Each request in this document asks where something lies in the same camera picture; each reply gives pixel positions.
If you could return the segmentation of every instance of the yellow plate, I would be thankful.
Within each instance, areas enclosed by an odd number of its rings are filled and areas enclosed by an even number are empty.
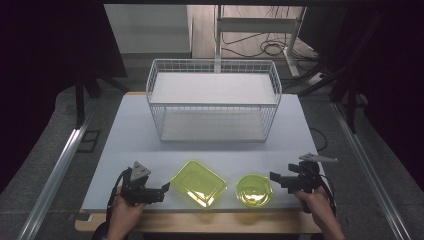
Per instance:
[[[213,207],[227,183],[198,161],[191,160],[171,179],[171,185],[203,209]]]
[[[242,177],[236,185],[237,198],[249,207],[265,206],[272,197],[269,179],[258,175],[248,174]]]

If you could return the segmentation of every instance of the white tabletop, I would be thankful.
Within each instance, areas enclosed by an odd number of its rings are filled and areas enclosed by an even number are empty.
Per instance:
[[[134,161],[152,172],[146,187],[160,188],[186,162],[195,159],[227,182],[227,190],[216,202],[214,210],[246,210],[248,208],[235,194],[235,185],[242,176],[256,173],[269,177],[270,171],[296,176],[296,173],[287,170],[288,163],[298,164],[299,156],[308,152],[316,154],[316,149],[296,95],[282,95],[265,143],[162,143],[146,96],[126,95],[122,99],[82,209],[105,211],[116,179],[127,167],[132,167]],[[298,200],[288,194],[287,189],[282,189],[275,182],[271,182],[271,187],[273,198],[262,209],[299,207]],[[201,208],[171,186],[162,203],[148,205],[146,210],[190,212]]]

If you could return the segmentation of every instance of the hand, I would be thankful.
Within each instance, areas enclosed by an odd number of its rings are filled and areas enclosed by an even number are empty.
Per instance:
[[[137,225],[146,206],[145,203],[136,206],[130,205],[119,195],[120,192],[121,188],[119,187],[113,201],[113,211],[107,234],[108,240],[123,240],[131,229]]]
[[[321,229],[326,240],[345,239],[340,224],[331,210],[328,196],[323,187],[317,188],[313,193],[297,191],[294,195],[303,205],[306,204],[308,206],[315,224]]]

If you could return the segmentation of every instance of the white wire rack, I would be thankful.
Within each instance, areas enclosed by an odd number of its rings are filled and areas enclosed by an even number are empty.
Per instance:
[[[272,61],[157,59],[146,93],[161,141],[264,142],[281,84]]]

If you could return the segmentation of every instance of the table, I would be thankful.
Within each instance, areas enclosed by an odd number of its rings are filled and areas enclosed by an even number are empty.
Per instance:
[[[141,93],[129,93],[122,100],[82,206],[82,211],[92,213],[92,219],[90,222],[76,221],[75,227],[81,231],[93,231],[104,221],[107,200],[117,176],[127,166],[132,166],[135,160],[152,171],[146,186],[157,188],[175,175],[183,164],[190,160],[189,156],[194,154],[195,159],[202,159],[202,163],[227,181],[228,189],[217,201],[214,209],[208,212],[201,210],[171,187],[165,194],[163,203],[146,207],[146,214],[143,215],[137,230],[319,232],[311,216],[300,210],[297,199],[288,194],[286,189],[281,189],[277,183],[272,183],[273,200],[261,210],[245,207],[235,196],[236,181],[247,173],[269,175],[269,171],[274,171],[283,175],[296,175],[287,170],[287,164],[297,164],[300,161],[298,157],[307,152],[316,153],[316,150],[296,95],[282,95],[266,143],[187,144],[161,143],[146,97]]]

